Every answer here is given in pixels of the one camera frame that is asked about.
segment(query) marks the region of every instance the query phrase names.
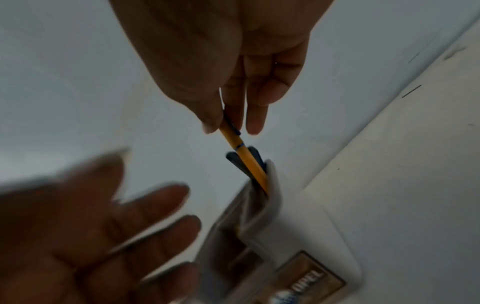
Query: sticker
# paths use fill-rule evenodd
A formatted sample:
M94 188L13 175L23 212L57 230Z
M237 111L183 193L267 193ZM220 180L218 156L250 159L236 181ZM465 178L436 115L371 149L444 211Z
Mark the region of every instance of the sticker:
M345 281L305 252L288 261L249 304L320 304Z

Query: pen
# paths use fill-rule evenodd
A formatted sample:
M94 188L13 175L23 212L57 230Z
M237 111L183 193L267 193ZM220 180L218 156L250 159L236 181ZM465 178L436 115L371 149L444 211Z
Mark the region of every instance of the pen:
M238 135L238 131L234 130L232 126L230 126L230 124L225 120L225 118L221 122L220 131L230 146L238 154L250 173L254 176L255 180L260 184L265 193L268 194L269 181L267 174L262 167L260 167L260 165L257 163L257 160L255 160L254 156L245 146L243 140Z

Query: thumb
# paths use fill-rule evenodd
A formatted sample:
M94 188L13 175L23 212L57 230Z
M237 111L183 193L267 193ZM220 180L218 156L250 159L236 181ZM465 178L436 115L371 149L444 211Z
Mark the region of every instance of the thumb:
M182 104L195 113L198 119L200 119L203 131L206 134L215 132L224 119L224 111L219 91L216 91L208 98L182 102Z

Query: blurred hand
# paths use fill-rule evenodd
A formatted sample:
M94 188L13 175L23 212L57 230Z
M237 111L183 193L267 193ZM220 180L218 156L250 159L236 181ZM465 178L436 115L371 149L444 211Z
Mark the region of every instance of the blurred hand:
M215 131L225 112L258 134L292 86L333 0L110 0L161 90Z
M111 253L178 210L189 192L172 185L118 204L123 173L112 155L61 183L0 196L2 304L164 304L195 289L191 263L141 282L195 240L195 216Z

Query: hand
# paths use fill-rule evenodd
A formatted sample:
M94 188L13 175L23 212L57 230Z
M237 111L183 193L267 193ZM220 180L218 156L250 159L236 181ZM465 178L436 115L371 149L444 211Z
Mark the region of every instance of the hand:
M258 134L292 86L333 0L110 0L155 82L215 131L225 112Z
M123 173L112 155L63 182L0 196L1 303L163 304L195 289L191 263L141 282L195 240L195 216L112 253L177 211L189 192L171 185L118 204Z

